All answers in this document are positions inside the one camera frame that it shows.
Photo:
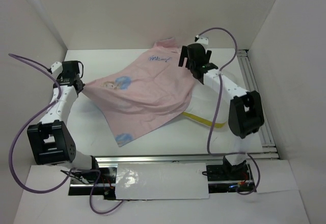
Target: purple wire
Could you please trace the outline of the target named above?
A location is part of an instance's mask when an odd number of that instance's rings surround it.
[[[20,59],[24,59],[24,60],[30,61],[30,62],[32,62],[32,63],[35,63],[35,64],[37,64],[37,65],[43,67],[43,68],[46,69],[47,71],[50,71],[50,70],[51,70],[50,68],[47,68],[45,65],[43,65],[43,64],[41,64],[41,63],[39,63],[39,62],[34,61],[34,60],[31,60],[31,59],[28,59],[28,58],[25,58],[25,57],[23,57],[23,56],[15,55],[15,54],[12,54],[12,53],[10,53],[9,56],[12,57],[12,58],[15,58],[15,59],[20,58]]]
[[[30,61],[30,62],[33,62],[37,65],[40,65],[42,66],[43,68],[47,69],[44,65],[34,61],[34,60],[30,60],[30,59],[27,59],[25,57],[22,57],[22,56],[18,56],[18,55],[15,55],[15,54],[12,54],[10,53],[9,54],[10,57],[14,58],[14,59],[17,59],[18,61],[21,61],[23,62],[24,64],[27,64],[29,66],[32,66],[33,68],[37,69],[38,71],[42,72],[43,74],[45,74],[47,77],[49,77],[56,85],[57,85],[57,88],[59,88],[59,94],[57,96],[57,100],[53,101],[52,103],[50,103],[48,106],[46,106],[45,108],[43,108],[42,110],[40,110],[39,112],[37,112],[34,116],[32,116],[21,128],[20,130],[17,132],[12,144],[11,144],[11,147],[10,147],[10,150],[9,150],[9,169],[10,169],[10,172],[11,172],[11,175],[13,176],[14,180],[16,181],[16,183],[24,190],[28,191],[28,192],[32,192],[32,193],[49,193],[49,192],[52,192],[52,191],[55,191],[57,190],[58,188],[60,188],[63,184],[65,184],[65,182],[69,179],[71,173],[73,170],[75,170],[75,168],[72,168],[70,169],[69,173],[67,174],[66,178],[56,187],[53,187],[51,189],[48,189],[48,190],[35,190],[35,189],[31,189],[29,187],[27,187],[26,185],[24,185],[20,179],[18,178],[16,172],[15,172],[15,169],[14,169],[14,165],[13,165],[13,153],[14,153],[14,148],[15,148],[15,145],[18,141],[18,138],[20,137],[20,135],[22,134],[22,132],[25,130],[26,127],[28,127],[28,125],[35,119],[37,118],[40,114],[42,114],[43,112],[45,112],[47,109],[49,109],[50,107],[52,107],[53,105],[55,105],[57,103],[57,101],[61,98],[61,94],[62,94],[62,91],[61,91],[61,87],[59,85],[59,83],[57,82],[56,79],[54,79],[51,75],[49,75],[48,73],[46,73],[45,71],[43,71],[42,69],[40,69],[39,67],[33,65],[33,64],[30,64],[29,62],[27,61]],[[88,171],[84,171],[84,170],[79,170],[79,171],[83,171],[84,173],[86,172],[97,172],[98,173],[98,176],[97,176],[97,179],[96,181],[94,182],[94,185],[92,187],[92,190],[91,190],[91,193],[90,193],[90,207],[91,209],[96,213],[96,214],[108,214],[114,210],[116,210],[122,203],[123,203],[123,200],[118,204],[116,205],[114,208],[112,208],[111,210],[108,210],[108,211],[104,211],[104,212],[99,212],[97,210],[94,209],[93,207],[93,204],[92,204],[92,195],[93,195],[93,190],[94,190],[94,187],[95,185],[97,184],[99,178],[100,178],[100,175],[101,175],[101,171],[100,170],[88,170]]]
[[[227,34],[229,34],[229,36],[232,38],[232,40],[234,42],[234,55],[233,55],[233,57],[231,58],[231,60],[229,62],[227,62],[226,64],[224,64],[220,68],[220,71],[222,71],[225,67],[227,67],[229,64],[231,64],[232,61],[235,59],[236,54],[238,52],[238,44],[237,44],[234,36],[232,35],[232,33],[229,32],[227,29],[224,29],[222,27],[212,27],[212,28],[209,28],[207,30],[204,30],[200,34],[198,34],[198,36],[201,36],[202,34],[208,32],[208,31],[211,31],[211,30],[221,30],[221,31],[226,32]],[[226,155],[234,155],[234,154],[247,154],[245,152],[233,152],[233,153],[222,154],[222,153],[212,153],[210,151],[210,141],[211,141],[212,133],[213,133],[213,130],[214,130],[214,125],[215,125],[216,119],[218,117],[218,113],[219,113],[220,105],[221,105],[221,100],[222,100],[223,80],[222,80],[221,73],[219,73],[219,79],[220,79],[220,92],[219,92],[219,97],[218,97],[218,104],[216,105],[216,110],[215,110],[215,114],[214,114],[214,117],[213,117],[212,125],[210,127],[209,134],[208,134],[208,139],[207,139],[207,152],[211,156],[226,156]],[[259,183],[260,183],[260,169],[258,167],[258,164],[257,164],[256,160],[250,154],[247,154],[247,155],[250,157],[250,159],[252,160],[252,162],[255,164],[255,167],[257,168],[257,173],[258,173],[257,183],[256,183],[255,187],[251,191],[246,192],[246,193],[239,192],[238,191],[238,188],[237,188],[236,189],[236,192],[238,194],[240,194],[240,195],[249,195],[249,194],[255,192],[256,189],[257,189],[257,187],[258,187],[258,185],[259,185]]]
[[[83,170],[79,170],[79,171],[82,171],[83,173],[87,173],[87,172],[97,172],[97,178],[92,186],[92,189],[91,189],[91,193],[90,193],[90,199],[89,199],[89,202],[90,202],[90,207],[92,209],[92,211],[96,214],[99,214],[99,215],[105,215],[105,214],[109,214],[111,212],[113,212],[114,210],[116,210],[120,205],[122,205],[122,203],[124,202],[124,200],[121,200],[120,203],[118,203],[115,207],[113,207],[112,209],[109,209],[109,210],[106,210],[106,211],[98,211],[94,208],[93,206],[93,203],[92,203],[92,196],[93,196],[93,191],[94,191],[94,188],[95,188],[95,185],[97,184],[98,180],[100,179],[100,176],[101,176],[101,171],[100,170],[87,170],[87,171],[83,171]]]

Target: purple cable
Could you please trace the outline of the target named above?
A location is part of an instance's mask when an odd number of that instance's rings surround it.
[[[43,108],[42,110],[40,110],[39,112],[37,112],[34,116],[32,116],[21,128],[20,130],[17,132],[12,144],[11,144],[11,147],[10,147],[10,150],[9,150],[9,169],[10,169],[10,172],[11,172],[11,175],[13,176],[14,180],[16,181],[16,183],[24,190],[28,191],[28,192],[32,192],[32,193],[49,193],[49,192],[52,192],[52,191],[55,191],[57,190],[59,187],[61,187],[63,184],[65,184],[65,182],[69,179],[70,177],[70,174],[72,173],[73,170],[75,170],[75,168],[72,168],[70,169],[69,173],[67,174],[66,178],[56,187],[53,187],[51,189],[48,189],[48,190],[35,190],[35,189],[31,189],[29,187],[27,187],[26,185],[24,185],[20,179],[18,178],[16,172],[15,172],[15,169],[14,169],[14,165],[13,165],[13,153],[14,153],[14,148],[15,148],[15,145],[18,141],[18,138],[20,137],[21,133],[25,130],[25,128],[35,119],[37,118],[40,114],[42,114],[43,112],[45,112],[48,108],[52,107],[53,105],[56,104],[56,102],[61,98],[61,94],[62,94],[62,91],[61,91],[61,87],[59,85],[59,83],[57,82],[57,80],[55,80],[51,75],[49,75],[48,73],[46,73],[45,71],[43,71],[42,69],[40,69],[39,67],[33,65],[33,64],[30,64],[29,62],[27,61],[30,61],[30,62],[33,62],[37,65],[40,65],[42,66],[43,68],[47,69],[44,65],[34,61],[34,60],[30,60],[30,59],[27,59],[25,57],[22,57],[22,56],[18,56],[18,55],[15,55],[15,54],[12,54],[10,53],[9,54],[10,57],[14,58],[14,59],[17,59],[18,61],[21,61],[23,62],[24,64],[27,64],[29,66],[32,66],[33,68],[37,69],[38,71],[41,71],[43,74],[45,74],[47,77],[49,77],[56,85],[57,85],[57,88],[59,88],[59,94],[57,96],[57,100],[55,100],[54,102],[50,103],[48,106],[46,106],[45,108]],[[88,171],[84,171],[84,170],[79,170],[79,171],[83,171],[83,172],[97,172],[98,173],[98,177],[96,179],[96,181],[94,182],[94,185],[92,187],[92,190],[91,190],[91,193],[90,193],[90,207],[91,209],[96,213],[96,214],[108,214],[114,210],[116,210],[122,203],[123,203],[123,200],[117,205],[115,206],[114,208],[112,208],[111,210],[108,210],[108,211],[104,211],[104,212],[99,212],[97,210],[94,209],[93,207],[93,204],[92,204],[92,195],[93,195],[93,190],[94,190],[94,187],[95,185],[97,184],[98,182],[98,179],[100,178],[100,175],[101,175],[101,171],[100,170],[88,170]]]
[[[15,55],[15,54],[12,54],[12,53],[10,53],[9,56],[12,57],[12,58],[15,58],[15,59],[20,58],[20,59],[23,59],[23,60],[30,61],[30,62],[32,62],[32,63],[34,63],[34,64],[37,64],[37,65],[43,67],[43,68],[46,69],[48,72],[51,71],[50,68],[47,68],[45,65],[43,65],[43,64],[41,64],[41,63],[39,63],[39,62],[37,62],[37,61],[34,61],[34,60],[31,60],[31,59],[25,58],[25,57],[23,57],[23,56]]]
[[[221,30],[221,31],[226,32],[227,34],[229,34],[229,36],[232,38],[232,40],[234,42],[234,55],[233,55],[233,57],[231,58],[231,60],[229,62],[227,62],[226,64],[224,64],[220,68],[220,71],[222,71],[225,67],[227,67],[229,64],[231,64],[232,61],[235,59],[236,54],[238,52],[238,44],[236,43],[236,40],[235,40],[234,36],[232,35],[232,33],[229,32],[227,29],[224,29],[222,27],[212,27],[212,28],[209,28],[207,30],[204,30],[200,34],[198,34],[198,36],[201,36],[202,34],[208,32],[208,31],[211,31],[211,30]],[[216,110],[215,110],[215,114],[214,114],[214,117],[213,117],[212,125],[210,127],[209,134],[208,134],[208,139],[207,139],[207,152],[211,156],[226,156],[226,155],[234,155],[234,154],[247,154],[245,152],[233,152],[233,153],[222,154],[222,153],[212,153],[210,151],[210,141],[211,141],[212,133],[213,133],[213,130],[214,130],[214,125],[215,125],[216,119],[218,117],[218,113],[219,113],[219,110],[220,110],[220,104],[221,104],[221,100],[222,100],[223,80],[222,80],[221,73],[219,73],[219,79],[220,79],[220,92],[219,92],[219,97],[218,97],[218,104],[216,105]],[[257,164],[256,160],[250,154],[247,154],[247,155],[250,157],[250,159],[252,160],[252,162],[255,164],[255,167],[257,168],[257,173],[258,173],[257,183],[256,183],[255,187],[251,191],[246,192],[246,193],[239,192],[238,191],[238,188],[237,188],[236,189],[236,192],[238,194],[240,194],[240,195],[249,195],[249,194],[255,192],[256,189],[257,189],[257,187],[258,187],[258,185],[259,185],[259,183],[260,183],[260,170],[259,170],[258,164]]]
[[[95,185],[97,184],[98,180],[100,179],[100,176],[101,176],[101,171],[100,170],[87,170],[87,171],[84,171],[84,170],[79,170],[79,171],[82,171],[83,173],[87,173],[87,172],[97,172],[98,176],[93,184],[93,187],[91,189],[91,193],[90,193],[90,199],[89,199],[89,202],[90,202],[90,207],[92,209],[92,211],[96,214],[99,214],[99,215],[105,215],[105,214],[109,214],[111,213],[112,211],[116,210],[120,205],[122,205],[122,203],[124,202],[124,200],[121,200],[120,203],[118,203],[115,207],[113,207],[112,209],[109,209],[109,210],[106,210],[106,211],[97,211],[95,210],[94,206],[93,206],[93,203],[92,203],[92,196],[93,196],[93,191],[94,191],[94,188],[95,188]]]

